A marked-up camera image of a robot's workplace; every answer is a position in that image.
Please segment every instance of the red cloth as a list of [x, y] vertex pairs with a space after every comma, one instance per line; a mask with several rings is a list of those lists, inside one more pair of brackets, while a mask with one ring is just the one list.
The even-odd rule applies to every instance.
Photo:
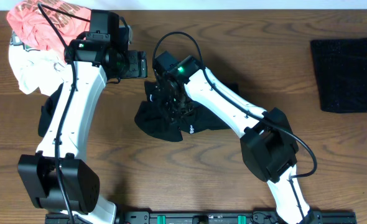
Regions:
[[[91, 10], [58, 0], [25, 0], [17, 4], [7, 14], [9, 25], [21, 41], [38, 50], [53, 49], [61, 58], [64, 57], [64, 47], [51, 26], [42, 16], [38, 3], [46, 4], [54, 9], [90, 19]], [[89, 31], [90, 23], [74, 19], [43, 8], [53, 24], [59, 30], [66, 44], [76, 39], [83, 31]]]

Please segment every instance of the white panel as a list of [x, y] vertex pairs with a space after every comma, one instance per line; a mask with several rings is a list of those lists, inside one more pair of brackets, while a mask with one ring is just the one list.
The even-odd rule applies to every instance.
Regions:
[[[19, 0], [3, 0], [0, 10]], [[90, 9], [107, 10], [216, 10], [216, 9], [367, 9], [367, 0], [66, 0]]]

